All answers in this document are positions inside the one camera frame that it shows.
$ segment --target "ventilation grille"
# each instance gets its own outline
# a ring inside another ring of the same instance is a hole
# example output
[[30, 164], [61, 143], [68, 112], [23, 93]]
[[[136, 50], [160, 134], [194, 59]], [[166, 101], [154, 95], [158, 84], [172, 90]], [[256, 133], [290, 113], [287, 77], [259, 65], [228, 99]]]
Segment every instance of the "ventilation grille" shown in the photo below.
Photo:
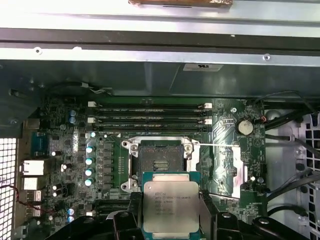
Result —
[[[320, 126], [318, 121], [311, 117], [311, 123], [306, 124], [305, 142], [320, 151]], [[306, 151], [306, 165], [314, 171], [320, 172], [320, 159], [310, 151]], [[309, 188], [309, 226], [310, 239], [320, 240], [320, 189], [313, 184]]]
[[[16, 142], [15, 138], [0, 138], [0, 186], [15, 184]], [[11, 239], [14, 201], [15, 192], [12, 188], [0, 188], [1, 240]]]

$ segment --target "motherboard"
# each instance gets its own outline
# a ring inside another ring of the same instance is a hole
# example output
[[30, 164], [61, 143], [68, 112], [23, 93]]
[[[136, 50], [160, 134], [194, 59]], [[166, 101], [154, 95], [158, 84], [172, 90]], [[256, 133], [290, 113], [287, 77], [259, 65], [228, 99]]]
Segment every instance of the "motherboard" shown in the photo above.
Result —
[[50, 234], [79, 216], [106, 219], [127, 209], [145, 172], [199, 172], [219, 210], [246, 223], [266, 215], [262, 104], [97, 94], [50, 97], [37, 114], [26, 161], [43, 168], [36, 183], [24, 176], [24, 190], [44, 211], [27, 208], [26, 218]]

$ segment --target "red wire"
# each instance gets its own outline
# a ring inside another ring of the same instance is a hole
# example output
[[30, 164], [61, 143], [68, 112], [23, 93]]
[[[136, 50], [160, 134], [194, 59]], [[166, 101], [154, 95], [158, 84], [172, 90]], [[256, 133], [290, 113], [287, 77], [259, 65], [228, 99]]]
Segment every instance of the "red wire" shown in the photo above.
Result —
[[19, 204], [22, 204], [28, 208], [32, 208], [32, 209], [35, 209], [35, 210], [39, 210], [40, 212], [42, 213], [47, 213], [47, 214], [51, 214], [51, 213], [54, 213], [55, 211], [54, 210], [43, 210], [39, 207], [36, 207], [36, 206], [32, 206], [31, 204], [28, 204], [26, 202], [23, 202], [23, 201], [20, 201], [19, 200], [19, 190], [18, 188], [16, 188], [15, 186], [12, 186], [12, 185], [3, 185], [3, 186], [0, 186], [0, 189], [3, 189], [3, 188], [6, 188], [6, 187], [9, 187], [9, 188], [12, 188], [15, 190], [15, 201]]

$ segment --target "white connector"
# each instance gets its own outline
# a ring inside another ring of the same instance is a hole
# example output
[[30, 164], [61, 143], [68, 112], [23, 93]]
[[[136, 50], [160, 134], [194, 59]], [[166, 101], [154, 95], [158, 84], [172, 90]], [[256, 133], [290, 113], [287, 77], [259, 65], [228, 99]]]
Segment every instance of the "white connector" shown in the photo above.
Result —
[[204, 107], [205, 109], [212, 109], [212, 103], [211, 103], [211, 102], [206, 102], [206, 103], [203, 105], [203, 107]]
[[95, 101], [88, 101], [88, 108], [95, 108], [97, 103]]
[[88, 124], [94, 124], [96, 121], [97, 121], [97, 120], [96, 120], [95, 117], [88, 117], [88, 119], [87, 119], [87, 123], [88, 123]]
[[205, 125], [212, 125], [212, 119], [205, 119], [204, 124]]

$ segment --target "label sticker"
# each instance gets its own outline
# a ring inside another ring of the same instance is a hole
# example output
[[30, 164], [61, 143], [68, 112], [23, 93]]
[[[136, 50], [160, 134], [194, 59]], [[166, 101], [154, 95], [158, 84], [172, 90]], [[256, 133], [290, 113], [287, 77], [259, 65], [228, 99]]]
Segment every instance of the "label sticker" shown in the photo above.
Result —
[[222, 64], [187, 63], [184, 65], [183, 71], [218, 72], [222, 67]]

